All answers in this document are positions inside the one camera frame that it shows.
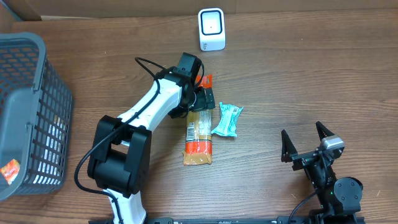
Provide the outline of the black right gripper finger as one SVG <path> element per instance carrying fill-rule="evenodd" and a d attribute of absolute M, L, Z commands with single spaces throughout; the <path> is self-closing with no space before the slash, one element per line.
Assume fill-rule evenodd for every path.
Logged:
<path fill-rule="evenodd" d="M 297 156 L 297 150 L 293 145 L 289 135 L 287 134 L 286 130 L 281 131 L 282 137 L 282 152 L 281 152 L 281 161 L 282 162 L 292 162 L 293 157 Z"/>
<path fill-rule="evenodd" d="M 328 128 L 326 128 L 320 121 L 317 121 L 315 125 L 320 140 L 334 135 L 334 133 L 331 132 Z"/>

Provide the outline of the teal snack bar wrapper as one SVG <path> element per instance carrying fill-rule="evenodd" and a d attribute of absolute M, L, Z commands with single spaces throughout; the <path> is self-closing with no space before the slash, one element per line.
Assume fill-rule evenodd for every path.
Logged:
<path fill-rule="evenodd" d="M 220 122 L 211 134 L 217 134 L 223 137 L 236 137 L 236 124 L 243 111 L 243 107 L 227 105 L 220 102 Z"/>

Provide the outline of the orange pasta package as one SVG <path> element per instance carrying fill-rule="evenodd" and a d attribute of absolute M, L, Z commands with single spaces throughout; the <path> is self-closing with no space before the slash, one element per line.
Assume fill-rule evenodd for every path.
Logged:
<path fill-rule="evenodd" d="M 205 75 L 198 87 L 212 88 L 213 75 Z M 183 164 L 185 166 L 211 164 L 212 158 L 212 110 L 189 112 Z"/>

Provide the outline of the small orange snack packet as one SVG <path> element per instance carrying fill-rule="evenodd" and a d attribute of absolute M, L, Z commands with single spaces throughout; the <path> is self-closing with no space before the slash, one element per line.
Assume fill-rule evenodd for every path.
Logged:
<path fill-rule="evenodd" d="M 20 171 L 19 161 L 12 159 L 5 166 L 1 168 L 1 174 L 5 178 L 8 185 L 11 185 L 12 182 L 16 179 L 19 171 Z"/>

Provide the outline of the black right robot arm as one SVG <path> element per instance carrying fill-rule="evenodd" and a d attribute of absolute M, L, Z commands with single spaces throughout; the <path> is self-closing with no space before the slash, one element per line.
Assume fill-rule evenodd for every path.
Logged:
<path fill-rule="evenodd" d="M 304 154 L 297 152 L 286 130 L 281 131 L 281 161 L 291 162 L 294 171 L 304 170 L 314 189 L 293 209 L 287 223 L 364 223 L 364 218 L 356 216 L 361 211 L 363 184 L 354 177 L 337 178 L 332 168 L 345 149 L 344 141 L 319 121 L 316 128 L 320 145 Z M 314 196 L 321 208 L 309 211 L 307 217 L 296 218 L 297 210 Z"/>

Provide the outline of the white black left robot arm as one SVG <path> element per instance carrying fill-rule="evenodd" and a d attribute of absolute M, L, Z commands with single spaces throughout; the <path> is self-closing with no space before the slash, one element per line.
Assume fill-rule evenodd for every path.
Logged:
<path fill-rule="evenodd" d="M 213 77 L 177 67 L 155 74 L 153 85 L 136 105 L 97 124 L 87 175 L 111 203 L 109 223 L 144 223 L 141 189 L 146 181 L 152 134 L 166 116 L 179 118 L 215 107 Z"/>

